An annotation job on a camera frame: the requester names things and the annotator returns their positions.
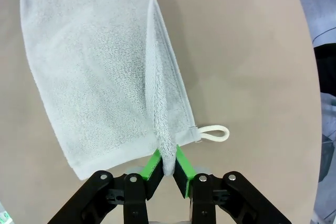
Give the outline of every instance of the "white cord loop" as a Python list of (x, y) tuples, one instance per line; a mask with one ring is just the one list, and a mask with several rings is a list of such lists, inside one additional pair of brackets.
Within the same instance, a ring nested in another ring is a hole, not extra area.
[[(210, 125), (210, 126), (205, 126), (202, 128), (199, 128), (198, 131), (201, 134), (201, 138), (208, 139), (210, 141), (214, 142), (223, 142), (227, 140), (230, 136), (230, 131), (227, 127), (224, 127), (222, 125)], [(210, 131), (222, 131), (224, 133), (223, 136), (213, 136), (210, 134), (207, 134), (205, 132), (210, 132)]]

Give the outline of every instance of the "floor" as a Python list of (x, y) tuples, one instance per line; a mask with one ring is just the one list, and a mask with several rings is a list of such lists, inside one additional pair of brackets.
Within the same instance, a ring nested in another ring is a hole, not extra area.
[[(301, 0), (306, 15), (313, 46), (336, 42), (335, 0)], [(333, 143), (336, 141), (336, 98), (321, 94), (322, 134)], [(318, 185), (315, 212), (333, 223), (336, 217), (336, 151), (333, 154), (328, 175)]]

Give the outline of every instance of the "round table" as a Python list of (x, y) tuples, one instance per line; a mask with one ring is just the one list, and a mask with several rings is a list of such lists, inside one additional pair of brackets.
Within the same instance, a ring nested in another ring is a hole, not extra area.
[[(299, 0), (158, 0), (198, 126), (224, 143), (183, 146), (193, 165), (241, 172), (295, 224), (309, 223), (321, 154), (318, 74)], [(19, 0), (0, 0), (0, 200), (16, 224), (47, 223), (82, 185), (60, 149), (29, 71)], [(142, 158), (110, 172), (143, 165)], [(188, 219), (172, 177), (150, 220)], [(217, 211), (218, 223), (233, 223)], [(122, 223), (122, 207), (103, 223)]]

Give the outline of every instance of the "green finger pad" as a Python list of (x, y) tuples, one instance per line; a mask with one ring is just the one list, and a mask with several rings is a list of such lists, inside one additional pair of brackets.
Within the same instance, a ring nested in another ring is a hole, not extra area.
[(140, 175), (144, 180), (148, 180), (152, 176), (152, 173), (156, 168), (156, 166), (158, 165), (158, 163), (160, 162), (160, 160), (161, 160), (160, 152), (159, 150), (156, 150), (140, 173)]
[(181, 166), (185, 177), (186, 177), (186, 188), (185, 188), (185, 195), (184, 198), (187, 198), (189, 196), (189, 186), (190, 181), (194, 179), (196, 176), (196, 171), (193, 168), (193, 166), (190, 164), (189, 160), (184, 156), (184, 153), (182, 152), (181, 148), (177, 146), (177, 152), (176, 152), (176, 160)]

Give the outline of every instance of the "terry cloth towel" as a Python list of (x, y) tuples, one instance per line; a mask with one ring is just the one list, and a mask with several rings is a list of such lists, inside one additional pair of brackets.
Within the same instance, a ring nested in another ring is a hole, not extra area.
[(49, 120), (80, 179), (201, 138), (156, 0), (20, 0)]

